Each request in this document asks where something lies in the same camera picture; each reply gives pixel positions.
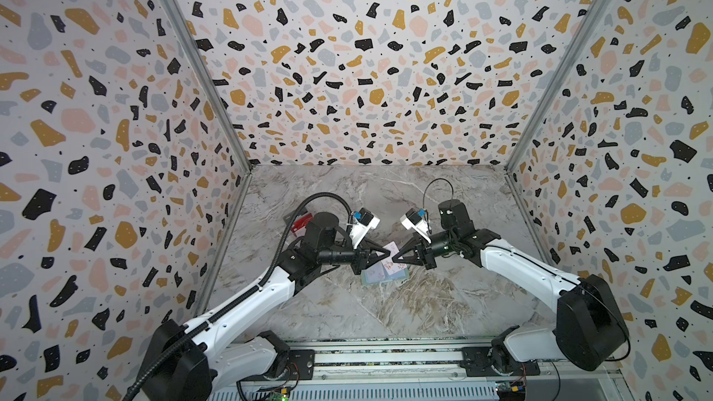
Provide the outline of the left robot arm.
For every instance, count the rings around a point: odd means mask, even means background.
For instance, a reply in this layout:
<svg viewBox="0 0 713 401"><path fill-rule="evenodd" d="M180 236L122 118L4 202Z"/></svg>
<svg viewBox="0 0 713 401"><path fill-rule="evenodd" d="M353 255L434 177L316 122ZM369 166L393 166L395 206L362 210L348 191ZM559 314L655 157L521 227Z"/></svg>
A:
<svg viewBox="0 0 713 401"><path fill-rule="evenodd" d="M203 315L159 327L126 399L144 394L150 400L206 400L213 391L250 378L287 378L291 349L275 332L266 330L242 345L234 341L341 265L359 275L388 257L388 250L367 237L379 223L366 209L353 213L346 228L333 213L313 215L304 233L279 252L273 270Z"/></svg>

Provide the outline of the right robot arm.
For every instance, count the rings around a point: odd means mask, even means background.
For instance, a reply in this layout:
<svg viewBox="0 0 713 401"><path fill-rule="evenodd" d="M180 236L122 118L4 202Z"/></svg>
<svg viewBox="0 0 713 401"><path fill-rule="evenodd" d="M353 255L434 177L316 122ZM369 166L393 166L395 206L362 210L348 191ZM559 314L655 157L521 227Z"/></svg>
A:
<svg viewBox="0 0 713 401"><path fill-rule="evenodd" d="M616 361L616 350L631 348L631 338L609 284L595 275L564 272L522 252L498 233L477 228L460 200L438 206L440 232L430 230L425 209L410 209L400 222L412 238L393 260L399 264L436 267L447 255L508 278L534 295L555 314L544 327L514 326L491 342L486 363L510 375L530 361L567 360L583 371Z"/></svg>

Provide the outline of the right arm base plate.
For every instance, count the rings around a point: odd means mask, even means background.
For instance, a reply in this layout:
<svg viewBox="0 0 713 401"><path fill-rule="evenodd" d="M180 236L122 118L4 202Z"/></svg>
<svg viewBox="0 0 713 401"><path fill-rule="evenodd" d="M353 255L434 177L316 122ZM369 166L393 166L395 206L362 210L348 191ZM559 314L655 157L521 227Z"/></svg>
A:
<svg viewBox="0 0 713 401"><path fill-rule="evenodd" d="M535 361L518 362L502 346L464 347L460 367L468 377L540 375L540 366Z"/></svg>

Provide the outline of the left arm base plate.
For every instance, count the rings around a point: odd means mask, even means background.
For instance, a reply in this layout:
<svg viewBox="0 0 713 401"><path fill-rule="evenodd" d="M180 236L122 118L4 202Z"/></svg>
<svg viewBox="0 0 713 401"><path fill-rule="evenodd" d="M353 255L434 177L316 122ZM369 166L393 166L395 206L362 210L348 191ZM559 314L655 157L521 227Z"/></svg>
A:
<svg viewBox="0 0 713 401"><path fill-rule="evenodd" d="M291 349L279 352L267 370L243 379L243 382L288 382L313 379L316 351Z"/></svg>

